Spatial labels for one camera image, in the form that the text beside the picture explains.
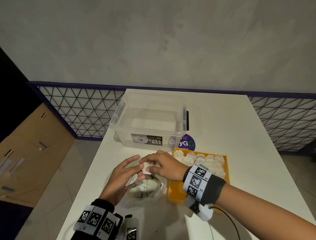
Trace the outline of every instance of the floor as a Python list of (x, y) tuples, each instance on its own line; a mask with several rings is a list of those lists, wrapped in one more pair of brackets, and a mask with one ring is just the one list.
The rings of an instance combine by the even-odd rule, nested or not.
[[(100, 142), (76, 140), (16, 240), (55, 240), (75, 200)], [(307, 157), (281, 156), (316, 218), (316, 163)]]

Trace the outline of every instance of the transparent plastic box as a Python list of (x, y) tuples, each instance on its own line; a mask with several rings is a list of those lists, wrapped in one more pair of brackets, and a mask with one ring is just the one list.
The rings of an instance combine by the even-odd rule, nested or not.
[(126, 147), (173, 151), (186, 133), (185, 98), (125, 93), (110, 128)]

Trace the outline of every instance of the black cable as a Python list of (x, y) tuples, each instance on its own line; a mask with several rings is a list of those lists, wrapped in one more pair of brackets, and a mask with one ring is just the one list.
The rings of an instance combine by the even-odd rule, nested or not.
[(229, 218), (229, 220), (234, 224), (234, 227), (235, 227), (237, 235), (238, 235), (238, 240), (240, 240), (238, 229), (237, 229), (236, 224), (234, 223), (234, 221), (231, 219), (231, 217), (224, 210), (220, 209), (219, 207), (210, 207), (209, 209), (211, 209), (211, 208), (215, 208), (215, 209), (223, 212)]

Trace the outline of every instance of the purple round sticker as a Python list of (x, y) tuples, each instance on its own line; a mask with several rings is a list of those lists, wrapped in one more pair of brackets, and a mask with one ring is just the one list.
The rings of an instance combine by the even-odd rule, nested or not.
[(194, 151), (195, 150), (195, 141), (190, 135), (185, 134), (181, 138), (178, 148)]

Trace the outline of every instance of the yellow tray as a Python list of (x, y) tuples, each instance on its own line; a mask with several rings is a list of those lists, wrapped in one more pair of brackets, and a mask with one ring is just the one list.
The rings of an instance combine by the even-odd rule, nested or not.
[[(227, 163), (226, 155), (219, 155), (219, 154), (212, 154), (212, 153), (201, 153), (201, 152), (190, 151), (190, 150), (181, 149), (181, 148), (175, 148), (173, 152), (175, 152), (176, 150), (181, 150), (183, 152), (184, 156), (186, 156), (188, 153), (203, 154), (205, 157), (207, 155), (223, 156), (223, 158), (225, 160), (224, 165), (223, 165), (224, 173), (226, 174), (225, 181), (228, 184), (230, 184), (229, 172), (228, 172), (228, 163)], [(183, 182), (176, 182), (176, 181), (171, 181), (170, 182), (169, 191), (168, 191), (169, 202), (175, 203), (175, 204), (178, 204), (178, 205), (184, 205), (183, 201), (186, 198), (187, 193), (182, 191), (182, 188), (183, 188)], [(221, 211), (219, 211), (217, 209), (214, 209), (214, 211), (217, 212), (217, 213), (222, 213)]]

